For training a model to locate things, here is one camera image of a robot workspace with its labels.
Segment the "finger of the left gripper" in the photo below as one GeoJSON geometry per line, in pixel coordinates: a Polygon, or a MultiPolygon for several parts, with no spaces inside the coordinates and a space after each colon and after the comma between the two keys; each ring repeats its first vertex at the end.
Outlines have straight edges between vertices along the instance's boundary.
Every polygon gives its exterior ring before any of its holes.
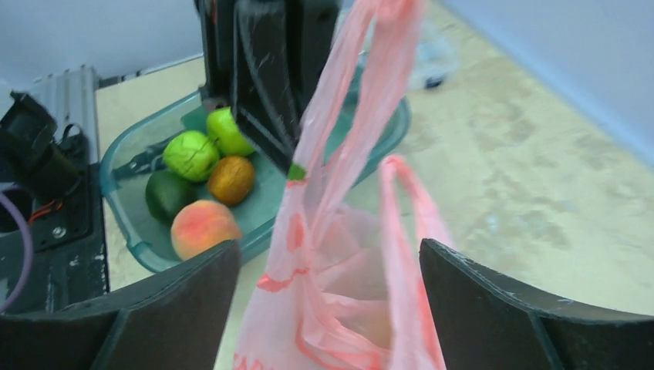
{"type": "Polygon", "coordinates": [[[199,88],[207,109],[229,105],[234,61],[234,3],[229,0],[199,0],[205,84],[199,88]]]}
{"type": "Polygon", "coordinates": [[[286,174],[301,118],[329,57],[339,1],[238,1],[231,110],[254,148],[286,174]]]}

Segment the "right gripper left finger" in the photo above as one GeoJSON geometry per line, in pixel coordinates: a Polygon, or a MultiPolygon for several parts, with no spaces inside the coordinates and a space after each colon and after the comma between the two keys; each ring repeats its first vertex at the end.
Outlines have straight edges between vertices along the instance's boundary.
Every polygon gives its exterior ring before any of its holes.
{"type": "Polygon", "coordinates": [[[241,267],[236,241],[54,313],[1,318],[3,369],[211,369],[241,267]]]}

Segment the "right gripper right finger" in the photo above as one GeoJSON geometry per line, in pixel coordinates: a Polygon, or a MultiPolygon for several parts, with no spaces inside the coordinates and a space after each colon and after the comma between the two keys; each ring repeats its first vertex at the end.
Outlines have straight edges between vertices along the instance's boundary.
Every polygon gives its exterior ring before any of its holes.
{"type": "Polygon", "coordinates": [[[651,369],[653,319],[542,291],[436,240],[420,246],[449,369],[651,369]]]}

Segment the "pink plastic bag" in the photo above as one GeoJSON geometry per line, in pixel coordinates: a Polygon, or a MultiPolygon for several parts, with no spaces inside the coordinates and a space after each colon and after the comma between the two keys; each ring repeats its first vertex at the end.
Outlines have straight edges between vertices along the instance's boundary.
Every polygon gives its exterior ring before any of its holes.
{"type": "Polygon", "coordinates": [[[445,368],[394,183],[413,202],[416,236],[450,243],[426,188],[391,155],[378,166],[379,212],[344,202],[405,95],[423,13],[422,1],[351,7],[302,116],[233,368],[445,368]]]}

